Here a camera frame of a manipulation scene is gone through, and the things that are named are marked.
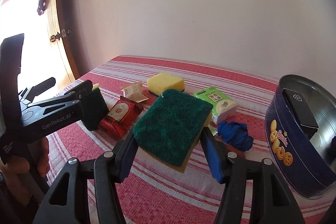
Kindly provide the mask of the person's left hand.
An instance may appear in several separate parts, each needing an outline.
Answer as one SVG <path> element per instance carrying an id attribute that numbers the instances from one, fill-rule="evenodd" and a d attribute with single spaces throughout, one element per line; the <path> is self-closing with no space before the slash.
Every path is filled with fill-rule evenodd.
<path id="1" fill-rule="evenodd" d="M 41 139 L 42 155 L 38 163 L 38 172 L 42 177 L 50 171 L 49 164 L 49 140 Z M 32 197 L 29 189 L 21 182 L 18 174 L 27 173 L 30 170 L 29 162 L 19 156 L 13 156 L 7 164 L 1 161 L 1 172 L 3 173 L 6 185 L 10 193 L 22 205 L 27 205 Z"/>

